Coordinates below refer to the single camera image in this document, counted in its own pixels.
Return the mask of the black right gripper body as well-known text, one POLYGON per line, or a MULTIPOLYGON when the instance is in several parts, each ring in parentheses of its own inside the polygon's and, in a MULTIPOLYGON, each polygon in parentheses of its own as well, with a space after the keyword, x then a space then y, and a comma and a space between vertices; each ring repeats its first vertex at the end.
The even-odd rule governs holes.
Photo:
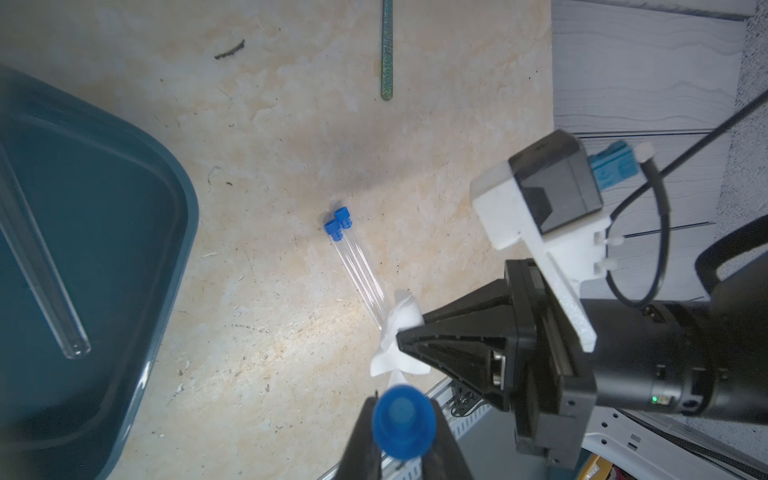
POLYGON ((552 467, 578 462, 596 385, 587 355, 543 274, 531 260, 508 260, 502 303, 493 309, 494 391, 516 421, 516 448, 552 467))

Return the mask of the white wiping cloth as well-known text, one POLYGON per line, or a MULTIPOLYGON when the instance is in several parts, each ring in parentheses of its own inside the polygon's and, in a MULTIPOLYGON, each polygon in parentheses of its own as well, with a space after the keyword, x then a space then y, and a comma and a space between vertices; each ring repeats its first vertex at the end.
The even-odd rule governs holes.
POLYGON ((380 343, 370 362, 370 376, 388 376, 388 387, 408 384, 407 375, 427 375, 431 367, 403 353, 398 345, 397 334, 401 331, 424 326, 424 319, 417 299, 408 290, 395 291, 395 305, 390 311, 380 335, 380 343))

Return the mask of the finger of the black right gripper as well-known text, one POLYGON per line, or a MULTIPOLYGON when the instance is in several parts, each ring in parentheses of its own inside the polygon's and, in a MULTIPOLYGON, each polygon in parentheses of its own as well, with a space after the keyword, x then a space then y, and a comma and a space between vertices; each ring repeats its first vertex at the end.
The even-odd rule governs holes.
POLYGON ((506 344, 399 345, 402 353, 436 368, 500 411, 514 410, 516 347, 506 344))
POLYGON ((428 313, 425 324, 397 334, 400 350, 423 360, 527 359, 537 327, 526 285, 495 280, 428 313))

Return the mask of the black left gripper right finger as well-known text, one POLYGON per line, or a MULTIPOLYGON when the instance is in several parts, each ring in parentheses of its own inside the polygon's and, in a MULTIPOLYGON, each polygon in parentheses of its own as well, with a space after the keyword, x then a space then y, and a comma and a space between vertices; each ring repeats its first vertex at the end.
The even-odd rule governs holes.
POLYGON ((433 408, 436 418, 435 439, 421 457, 424 480, 473 480, 474 477, 440 407, 433 408))

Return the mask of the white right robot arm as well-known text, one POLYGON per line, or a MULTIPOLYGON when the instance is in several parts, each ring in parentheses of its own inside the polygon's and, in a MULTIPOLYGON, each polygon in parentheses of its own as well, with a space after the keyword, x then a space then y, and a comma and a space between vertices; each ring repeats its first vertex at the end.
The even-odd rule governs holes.
POLYGON ((583 305, 597 341, 586 352, 534 261, 428 313, 399 349, 490 406, 511 412, 521 452, 572 466, 595 407, 763 425, 767 421, 767 259, 727 278, 718 268, 767 244, 756 219, 699 255, 708 299, 583 305))

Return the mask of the test tube blue cap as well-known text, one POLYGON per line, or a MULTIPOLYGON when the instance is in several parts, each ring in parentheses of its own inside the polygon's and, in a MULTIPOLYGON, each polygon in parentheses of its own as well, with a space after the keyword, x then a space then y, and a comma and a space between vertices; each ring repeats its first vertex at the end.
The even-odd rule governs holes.
POLYGON ((430 399, 410 385, 388 389, 377 401, 371 423, 376 445, 400 462, 423 457, 437 436, 430 399))
POLYGON ((343 239, 348 245, 356 271, 362 281, 362 286, 366 290, 367 305, 370 307, 371 314, 378 328, 382 329, 390 310, 387 296, 373 270, 372 263, 369 261, 362 244, 355 234, 349 210, 346 207, 340 207, 334 212, 334 217, 341 226, 343 239))
POLYGON ((381 331, 385 320, 383 300, 379 298, 379 295, 375 292, 374 287, 370 284, 367 275, 364 273, 356 255, 356 247, 344 236, 343 228, 337 220, 326 222, 324 229, 330 237, 377 329, 381 331))
POLYGON ((91 351, 88 335, 5 151, 1 231, 63 355, 85 357, 91 351))

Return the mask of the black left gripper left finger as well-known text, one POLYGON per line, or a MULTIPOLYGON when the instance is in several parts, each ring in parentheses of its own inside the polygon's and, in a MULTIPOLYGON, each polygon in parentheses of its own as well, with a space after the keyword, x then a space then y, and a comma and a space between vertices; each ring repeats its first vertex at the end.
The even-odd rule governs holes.
POLYGON ((373 436, 373 413, 377 397, 368 397, 338 464, 335 480, 380 480, 382 451, 373 436))

